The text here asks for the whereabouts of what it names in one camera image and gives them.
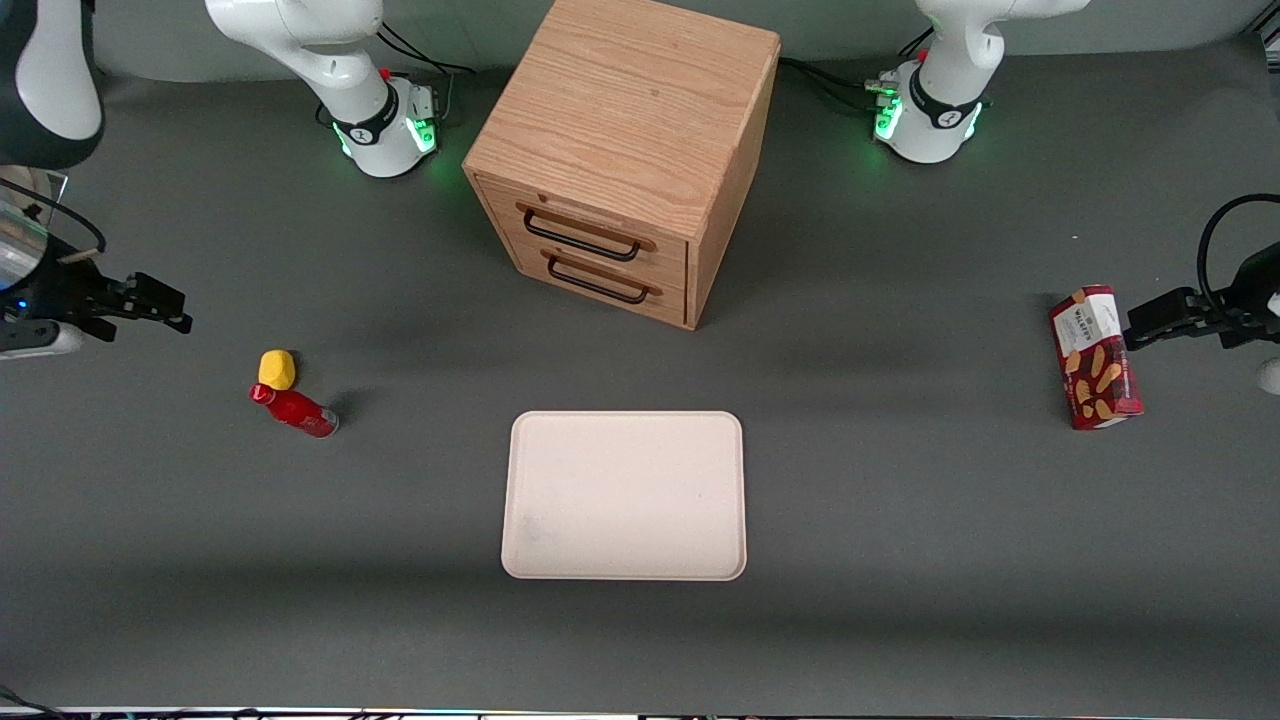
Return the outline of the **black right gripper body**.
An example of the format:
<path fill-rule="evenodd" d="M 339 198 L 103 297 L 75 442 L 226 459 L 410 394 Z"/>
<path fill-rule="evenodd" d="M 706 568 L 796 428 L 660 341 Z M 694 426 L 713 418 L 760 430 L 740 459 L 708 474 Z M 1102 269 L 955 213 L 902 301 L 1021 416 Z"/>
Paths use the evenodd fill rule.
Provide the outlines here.
<path fill-rule="evenodd" d="M 111 340 L 111 323 L 95 310 L 93 292 L 108 286 L 91 260 L 64 264 L 74 249 L 50 236 L 3 238 L 4 346 L 81 346 Z"/>

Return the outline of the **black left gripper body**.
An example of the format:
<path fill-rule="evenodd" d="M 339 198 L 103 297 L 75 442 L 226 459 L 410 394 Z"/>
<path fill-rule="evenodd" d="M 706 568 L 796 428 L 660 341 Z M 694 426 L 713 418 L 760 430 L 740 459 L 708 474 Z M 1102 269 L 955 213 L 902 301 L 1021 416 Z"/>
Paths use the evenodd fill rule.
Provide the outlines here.
<path fill-rule="evenodd" d="M 1228 319 L 1219 333 L 1222 348 L 1251 342 L 1279 343 L 1279 242 L 1248 256 L 1233 282 L 1215 293 Z"/>

